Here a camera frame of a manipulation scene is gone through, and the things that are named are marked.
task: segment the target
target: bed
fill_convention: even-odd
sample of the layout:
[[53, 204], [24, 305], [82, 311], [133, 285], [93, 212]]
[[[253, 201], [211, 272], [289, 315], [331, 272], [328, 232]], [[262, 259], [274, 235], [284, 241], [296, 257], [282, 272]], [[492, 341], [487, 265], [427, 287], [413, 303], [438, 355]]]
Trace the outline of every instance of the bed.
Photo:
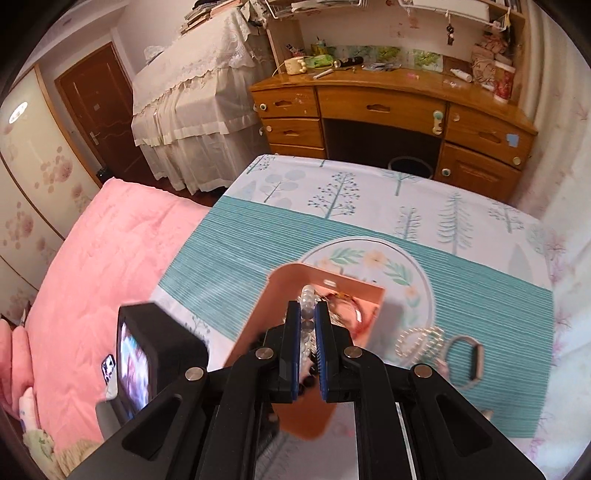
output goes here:
[[[39, 421], [56, 450], [78, 439], [102, 441], [95, 414], [95, 404], [105, 398], [100, 364], [115, 351], [119, 306], [148, 300], [208, 211], [161, 190], [111, 179], [76, 222], [26, 322]], [[18, 425], [4, 412], [1, 424], [23, 464]], [[28, 471], [42, 475], [34, 464]]]
[[[564, 375], [551, 366], [555, 325], [544, 255], [549, 235], [534, 218], [479, 195], [329, 160], [262, 155], [211, 211], [110, 180], [66, 239], [27, 320], [41, 427], [56, 449], [79, 438], [100, 441], [94, 410], [105, 395], [100, 363], [113, 353], [120, 304], [156, 301], [206, 342], [208, 369], [220, 368], [273, 268], [306, 262], [319, 245], [337, 239], [371, 238], [418, 261], [433, 287], [433, 321], [446, 336], [467, 333], [485, 344], [485, 379], [467, 398], [492, 408], [493, 422], [548, 478], [562, 478], [588, 435], [581, 433], [574, 446], [554, 435], [547, 439], [556, 444], [550, 456], [536, 451], [546, 416], [573, 421], [553, 410], [546, 395], [548, 388], [561, 388]], [[339, 254], [317, 256], [313, 264], [384, 268], [387, 260], [357, 252], [347, 261]], [[413, 280], [404, 281], [414, 304]], [[422, 318], [409, 317], [405, 325]], [[389, 327], [378, 320], [378, 331], [387, 336]], [[382, 357], [396, 363], [385, 349]], [[450, 356], [452, 380], [461, 381], [454, 371], [461, 376], [465, 353]], [[317, 443], [281, 436], [269, 447], [267, 458], [275, 460], [264, 470], [296, 478], [326, 447], [339, 454], [339, 465], [325, 462], [314, 478], [355, 479], [351, 422], [343, 406]], [[567, 455], [552, 457], [561, 451]]]

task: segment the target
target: wooden floor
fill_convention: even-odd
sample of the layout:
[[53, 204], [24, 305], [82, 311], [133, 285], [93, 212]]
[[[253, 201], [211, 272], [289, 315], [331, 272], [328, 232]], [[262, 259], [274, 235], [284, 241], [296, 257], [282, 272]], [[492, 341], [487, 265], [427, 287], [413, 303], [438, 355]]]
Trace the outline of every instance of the wooden floor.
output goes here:
[[137, 175], [133, 179], [129, 179], [129, 181], [133, 181], [134, 183], [141, 183], [142, 185], [147, 185], [150, 187], [155, 187], [157, 189], [164, 190], [165, 192], [174, 193], [178, 197], [190, 199], [195, 203], [205, 205], [206, 207], [213, 207], [213, 205], [226, 191], [225, 188], [221, 187], [212, 190], [211, 192], [195, 192], [195, 195], [191, 195], [191, 193], [187, 189], [180, 190], [179, 192], [177, 192], [171, 185], [168, 178], [164, 177], [160, 180], [156, 180], [154, 178], [154, 175], [152, 175], [152, 171], [149, 168], [141, 170], [139, 175]]
[[152, 186], [160, 190], [165, 190], [167, 192], [174, 193], [178, 197], [183, 197], [192, 200], [200, 205], [205, 205], [206, 207], [213, 207], [213, 205], [215, 205], [215, 203], [226, 191], [224, 187], [220, 187], [218, 189], [212, 190], [211, 192], [195, 192], [195, 195], [191, 195], [191, 193], [187, 189], [177, 192], [168, 181], [168, 178], [166, 177], [157, 180], [155, 182], [155, 185]]

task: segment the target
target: blue sticky note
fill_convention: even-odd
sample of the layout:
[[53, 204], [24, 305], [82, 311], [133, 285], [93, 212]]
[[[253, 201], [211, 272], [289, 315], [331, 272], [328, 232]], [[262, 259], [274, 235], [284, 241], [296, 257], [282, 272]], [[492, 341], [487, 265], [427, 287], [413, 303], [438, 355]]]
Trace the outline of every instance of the blue sticky note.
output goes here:
[[519, 146], [519, 135], [507, 134], [507, 143], [510, 147], [517, 148]]

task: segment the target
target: teal striped fabric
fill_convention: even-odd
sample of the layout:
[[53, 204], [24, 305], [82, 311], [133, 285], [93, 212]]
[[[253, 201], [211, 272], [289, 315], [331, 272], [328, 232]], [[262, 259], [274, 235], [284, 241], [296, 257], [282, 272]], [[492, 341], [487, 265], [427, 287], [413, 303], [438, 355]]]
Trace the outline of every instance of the teal striped fabric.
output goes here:
[[[553, 304], [549, 290], [446, 252], [346, 223], [223, 196], [182, 247], [160, 287], [235, 340], [271, 270], [326, 241], [373, 236], [398, 244], [427, 273], [446, 337], [465, 334], [485, 346], [485, 377], [464, 392], [494, 410], [508, 437], [532, 437], [550, 370]], [[452, 381], [469, 369], [469, 348], [449, 355]]]

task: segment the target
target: wooden desk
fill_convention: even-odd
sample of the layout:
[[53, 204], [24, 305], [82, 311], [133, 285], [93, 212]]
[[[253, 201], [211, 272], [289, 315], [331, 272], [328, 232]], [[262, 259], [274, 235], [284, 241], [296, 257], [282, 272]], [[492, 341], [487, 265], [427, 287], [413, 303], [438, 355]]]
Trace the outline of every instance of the wooden desk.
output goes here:
[[279, 74], [251, 86], [273, 153], [327, 158], [322, 120], [388, 125], [441, 138], [435, 179], [506, 202], [537, 131], [517, 107], [439, 73]]

